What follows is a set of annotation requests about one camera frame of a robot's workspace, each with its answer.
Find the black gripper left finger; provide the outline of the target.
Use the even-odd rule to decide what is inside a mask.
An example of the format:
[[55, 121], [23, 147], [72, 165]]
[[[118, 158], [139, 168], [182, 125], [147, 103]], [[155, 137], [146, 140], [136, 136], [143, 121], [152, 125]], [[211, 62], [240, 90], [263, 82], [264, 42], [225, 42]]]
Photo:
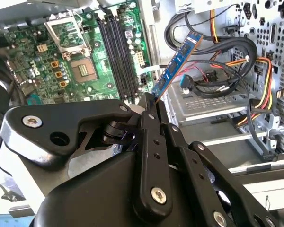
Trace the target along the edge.
[[[158, 102], [145, 94], [141, 113], [116, 99], [14, 107], [5, 114], [0, 130], [0, 171], [14, 180], [37, 214], [54, 188], [118, 154], [136, 154], [142, 170], [152, 152], [168, 164]], [[142, 177], [135, 191], [138, 217], [171, 214], [169, 180], [151, 187]]]

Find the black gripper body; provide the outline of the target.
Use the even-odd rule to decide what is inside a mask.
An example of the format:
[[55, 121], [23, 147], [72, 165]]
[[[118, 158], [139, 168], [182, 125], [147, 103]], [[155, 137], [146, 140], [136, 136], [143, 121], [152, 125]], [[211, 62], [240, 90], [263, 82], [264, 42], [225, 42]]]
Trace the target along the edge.
[[[179, 173], [157, 153], [149, 154], [142, 170], [133, 152], [118, 154], [54, 188], [42, 202], [35, 227], [205, 227], [204, 216], [189, 201]], [[170, 181], [171, 214], [160, 222], [145, 222], [135, 213], [133, 199], [142, 177], [151, 187]]]

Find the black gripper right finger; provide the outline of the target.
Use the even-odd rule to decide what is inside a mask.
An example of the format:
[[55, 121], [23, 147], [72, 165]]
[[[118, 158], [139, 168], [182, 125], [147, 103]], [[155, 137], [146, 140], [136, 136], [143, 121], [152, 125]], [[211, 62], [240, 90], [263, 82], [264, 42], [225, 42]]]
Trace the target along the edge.
[[199, 227], [276, 227], [267, 211], [221, 161], [199, 141], [190, 144], [168, 122], [163, 102], [156, 104], [168, 142], [168, 158], [184, 178], [191, 210]]

